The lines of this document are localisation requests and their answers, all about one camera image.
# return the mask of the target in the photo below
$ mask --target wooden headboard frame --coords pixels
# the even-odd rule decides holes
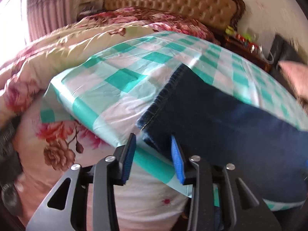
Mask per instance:
[[[245,12],[245,3],[243,0],[232,0],[235,4],[236,4],[236,11],[235,13],[233,13],[231,16],[232,18],[230,19],[230,26],[232,26],[234,29],[237,29],[237,25],[238,25],[238,21],[241,19],[243,13]],[[106,1],[103,0],[103,9],[105,9],[106,11],[108,10],[115,10],[115,9],[107,9],[106,8]],[[217,26],[217,25],[210,25],[210,24],[206,24],[204,23],[205,25],[207,26],[211,26],[212,28],[216,28],[216,29],[220,29],[220,30],[224,30],[223,28],[226,28],[227,25],[224,25],[223,28]]]

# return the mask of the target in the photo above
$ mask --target pink fabric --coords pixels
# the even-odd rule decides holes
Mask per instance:
[[[140,21],[141,25],[147,25],[157,31],[175,31],[217,43],[213,34],[194,19],[141,8],[124,8],[101,13],[84,18],[62,30],[82,31],[130,21]],[[117,33],[125,34],[125,31],[117,29],[110,32]],[[55,35],[57,34],[53,33],[50,38],[53,39]],[[113,147],[76,121],[50,124],[41,122],[40,90],[44,88],[37,85],[36,81],[40,77],[36,76],[35,71],[27,69],[25,61],[34,55],[40,55],[42,50],[49,51],[59,47],[56,39],[45,42],[46,39],[48,37],[41,38],[25,48],[7,62],[6,68],[0,72],[0,85],[4,87],[6,108],[10,110],[10,114],[13,112],[12,117],[23,114],[13,145],[19,152],[24,171],[16,181],[16,188],[23,204],[23,216],[20,216],[20,219],[25,225],[71,164],[79,163],[83,167],[93,165],[114,151]],[[24,80],[21,80],[20,74],[24,70],[28,72]],[[135,174],[138,184],[115,189],[116,197],[121,199],[117,205],[121,230],[169,230],[183,210],[186,197],[152,176],[140,174],[140,171]]]
[[[281,61],[279,66],[284,77],[293,85],[296,96],[308,101],[308,66],[293,61]]]
[[[53,30],[76,21],[72,13],[73,0],[27,0],[30,40],[34,41]]]
[[[150,28],[157,31],[174,31],[195,36],[217,44],[219,43],[214,38],[213,33],[195,19],[170,12],[163,13],[138,7],[103,12],[84,18],[80,23],[69,25],[65,27],[65,29],[74,27],[80,29],[92,28],[131,21],[147,22],[147,25]],[[41,50],[45,50],[53,46],[55,46],[55,44],[42,47],[39,42],[36,42],[31,47],[27,47],[18,53],[17,57],[14,59],[15,62],[11,64],[10,69],[6,71],[5,75],[3,75],[4,80],[2,80],[0,73],[0,85],[2,83],[6,84],[4,88],[6,107],[12,112],[16,114],[24,112],[31,104],[35,95],[40,91],[40,88],[36,86],[36,81],[30,77],[26,82],[21,81],[18,78],[18,72],[21,70],[24,61],[35,54],[39,54]]]

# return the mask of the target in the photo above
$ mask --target floral pillow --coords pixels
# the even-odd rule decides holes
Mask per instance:
[[[295,92],[298,103],[308,113],[308,65],[293,62],[279,62],[284,78]]]
[[[27,225],[46,194],[73,163],[83,167],[113,154],[114,148],[77,121],[42,123],[39,96],[24,112],[13,145],[23,174],[15,182]],[[133,164],[129,180],[116,186],[115,203],[121,231],[168,231],[184,209],[187,197]],[[92,187],[87,202],[91,231]]]

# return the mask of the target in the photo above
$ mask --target pink curtain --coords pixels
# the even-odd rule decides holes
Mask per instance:
[[[72,0],[27,0],[30,41],[75,22]]]

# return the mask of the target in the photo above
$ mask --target red flower print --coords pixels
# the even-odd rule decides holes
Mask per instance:
[[[118,9],[118,11],[121,11],[121,12],[133,12],[133,11],[135,11],[135,9],[133,7],[129,7],[129,8]]]
[[[169,205],[171,203],[170,199],[164,199],[163,200],[164,205]]]
[[[80,154],[84,152],[84,147],[80,144],[79,141],[76,140],[76,151]]]
[[[77,130],[78,130],[78,140],[83,144],[83,146],[90,146],[93,149],[97,149],[101,145],[107,144],[105,141],[96,136],[82,124],[77,125]]]
[[[68,170],[74,164],[75,157],[75,153],[68,148],[67,142],[62,139],[51,141],[44,148],[45,164],[52,166],[54,170]]]
[[[157,23],[151,23],[148,25],[151,29],[156,29],[159,31],[171,31],[171,27],[167,24],[161,23],[161,22],[157,22]]]
[[[114,11],[102,12],[99,14],[95,14],[93,16],[88,16],[88,19],[100,19],[100,18],[108,18],[114,15]]]
[[[157,13],[155,15],[152,15],[152,17],[154,17],[154,19],[161,19],[161,20],[175,19],[174,16],[168,15],[168,14],[164,14],[164,13]]]
[[[4,101],[8,109],[15,113],[25,111],[39,92],[36,81],[21,82],[18,77],[13,77],[4,87]]]
[[[36,131],[36,136],[46,139],[48,143],[57,139],[66,140],[68,136],[73,134],[75,128],[75,121],[41,123]]]
[[[124,23],[124,22],[132,22],[132,21],[138,21],[137,17],[118,17],[118,18],[112,18],[108,20],[108,24],[115,24],[115,23]]]

